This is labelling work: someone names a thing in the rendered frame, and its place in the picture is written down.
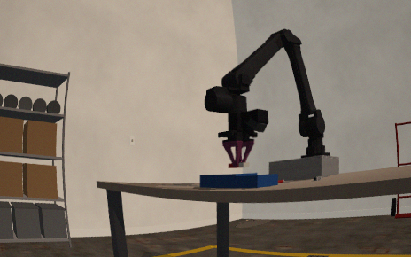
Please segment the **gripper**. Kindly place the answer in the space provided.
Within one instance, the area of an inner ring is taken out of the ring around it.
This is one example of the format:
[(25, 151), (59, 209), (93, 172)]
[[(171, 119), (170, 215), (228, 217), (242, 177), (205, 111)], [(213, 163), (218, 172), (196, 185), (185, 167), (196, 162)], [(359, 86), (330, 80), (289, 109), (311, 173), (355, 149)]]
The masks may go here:
[[(247, 157), (254, 145), (254, 139), (250, 139), (250, 137), (258, 137), (257, 132), (247, 132), (247, 131), (237, 131), (237, 130), (229, 130), (218, 133), (218, 137), (227, 137), (228, 139), (232, 140), (222, 140), (222, 145), (226, 150), (230, 160), (232, 162), (233, 167), (238, 166), (238, 162), (246, 162)], [(242, 160), (242, 146), (246, 147), (244, 158)], [(231, 151), (231, 147), (235, 147), (236, 149), (236, 159), (234, 159), (233, 153)]]

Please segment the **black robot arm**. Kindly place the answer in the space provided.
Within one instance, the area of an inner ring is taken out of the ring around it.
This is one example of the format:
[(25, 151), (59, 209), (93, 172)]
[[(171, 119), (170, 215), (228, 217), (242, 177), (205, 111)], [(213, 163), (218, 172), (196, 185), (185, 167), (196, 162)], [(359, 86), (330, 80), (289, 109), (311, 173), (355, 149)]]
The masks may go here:
[[(295, 42), (295, 44), (291, 44), (291, 42)], [(268, 111), (261, 109), (247, 111), (246, 96), (241, 94), (250, 91), (249, 86), (253, 82), (255, 75), (284, 47), (291, 62), (292, 72), (299, 93), (301, 107), (299, 133), (302, 137), (309, 138), (309, 147), (306, 148), (306, 155), (301, 156), (301, 158), (316, 155), (330, 156), (329, 152), (325, 152), (325, 145), (322, 143), (325, 121), (321, 110), (317, 110), (314, 105), (301, 55), (301, 44), (300, 39), (293, 35), (289, 29), (283, 29), (270, 35), (266, 43), (263, 43), (246, 60), (222, 77), (222, 87), (215, 86), (206, 91), (205, 109), (209, 112), (232, 113), (229, 115), (229, 130), (264, 132), (268, 125)], [(238, 71), (235, 73), (237, 69)], [(313, 114), (314, 116), (307, 118), (308, 115), (306, 114)]]

